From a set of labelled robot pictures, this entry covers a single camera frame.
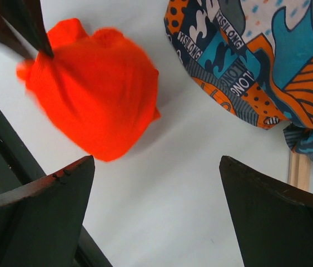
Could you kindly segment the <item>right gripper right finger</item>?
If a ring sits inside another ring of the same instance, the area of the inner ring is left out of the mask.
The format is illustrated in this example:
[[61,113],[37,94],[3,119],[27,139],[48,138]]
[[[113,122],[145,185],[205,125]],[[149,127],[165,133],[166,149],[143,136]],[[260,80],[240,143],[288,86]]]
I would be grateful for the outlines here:
[[313,194],[230,156],[219,170],[244,266],[313,266]]

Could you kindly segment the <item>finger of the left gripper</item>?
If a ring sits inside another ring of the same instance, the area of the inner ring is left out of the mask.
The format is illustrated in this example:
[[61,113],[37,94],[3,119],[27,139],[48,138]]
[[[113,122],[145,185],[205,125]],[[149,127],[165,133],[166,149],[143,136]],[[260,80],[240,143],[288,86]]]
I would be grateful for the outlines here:
[[28,21],[28,10],[24,5],[0,5],[0,44],[10,48],[26,60],[33,56],[13,33],[11,27],[28,39],[31,23]]
[[42,51],[49,58],[53,58],[53,49],[48,40],[43,23],[40,0],[12,1],[15,22],[14,29],[37,51]]

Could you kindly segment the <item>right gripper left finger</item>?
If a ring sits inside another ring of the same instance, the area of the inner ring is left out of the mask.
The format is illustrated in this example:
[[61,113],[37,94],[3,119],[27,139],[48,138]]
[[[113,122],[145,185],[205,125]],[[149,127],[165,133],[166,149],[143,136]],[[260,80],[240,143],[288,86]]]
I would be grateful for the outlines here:
[[72,266],[94,173],[85,156],[0,194],[0,266]]

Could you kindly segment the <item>bright orange shorts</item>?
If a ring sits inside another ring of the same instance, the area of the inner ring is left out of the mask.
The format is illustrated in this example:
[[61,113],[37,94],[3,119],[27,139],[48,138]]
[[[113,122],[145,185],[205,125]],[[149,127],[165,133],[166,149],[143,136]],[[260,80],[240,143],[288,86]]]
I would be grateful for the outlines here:
[[158,75],[146,52],[121,31],[88,34],[77,18],[58,22],[40,52],[16,68],[18,79],[51,123],[96,159],[125,155],[160,118]]

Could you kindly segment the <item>patterned blue orange shorts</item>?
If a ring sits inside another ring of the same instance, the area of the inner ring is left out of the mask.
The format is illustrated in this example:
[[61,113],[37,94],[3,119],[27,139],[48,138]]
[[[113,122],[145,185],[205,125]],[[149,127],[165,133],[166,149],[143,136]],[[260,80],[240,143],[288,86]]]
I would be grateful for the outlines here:
[[313,1],[169,1],[166,34],[190,77],[243,121],[281,121],[313,162]]

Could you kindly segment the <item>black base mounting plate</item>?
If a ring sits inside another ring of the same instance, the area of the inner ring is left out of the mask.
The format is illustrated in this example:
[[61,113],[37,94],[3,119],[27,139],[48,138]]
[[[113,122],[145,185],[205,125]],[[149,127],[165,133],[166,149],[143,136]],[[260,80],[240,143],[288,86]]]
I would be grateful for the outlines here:
[[[48,175],[0,111],[0,194],[45,176]],[[110,266],[83,225],[72,266]]]

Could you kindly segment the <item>wooden clothes rack frame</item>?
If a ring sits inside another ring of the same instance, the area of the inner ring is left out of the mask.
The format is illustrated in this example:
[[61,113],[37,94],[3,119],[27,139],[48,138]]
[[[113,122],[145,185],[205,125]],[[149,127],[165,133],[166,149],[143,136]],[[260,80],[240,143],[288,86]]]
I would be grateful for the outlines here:
[[298,189],[308,191],[310,185],[311,160],[304,154],[290,152],[289,175],[287,183]]

